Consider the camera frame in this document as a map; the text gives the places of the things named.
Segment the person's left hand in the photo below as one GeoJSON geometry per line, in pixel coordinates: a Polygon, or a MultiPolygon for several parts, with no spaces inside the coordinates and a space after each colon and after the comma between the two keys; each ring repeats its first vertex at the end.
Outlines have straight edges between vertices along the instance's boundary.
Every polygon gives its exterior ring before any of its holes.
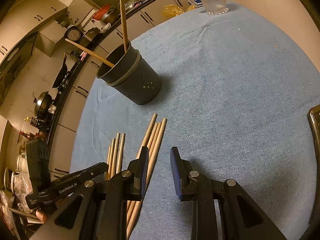
{"type": "Polygon", "coordinates": [[[41,223],[46,222],[49,218],[48,215],[41,209],[36,210],[36,217],[41,221],[41,223]]]}

